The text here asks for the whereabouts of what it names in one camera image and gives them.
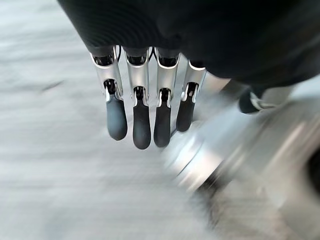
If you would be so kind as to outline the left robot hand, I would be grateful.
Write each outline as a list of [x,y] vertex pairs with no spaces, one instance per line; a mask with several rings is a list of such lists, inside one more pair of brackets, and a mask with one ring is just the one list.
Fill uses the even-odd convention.
[[276,108],[290,88],[320,73],[317,0],[61,0],[103,87],[107,129],[127,134],[119,57],[133,100],[133,142],[163,148],[180,55],[187,61],[176,129],[189,129],[206,73],[246,85],[244,114]]

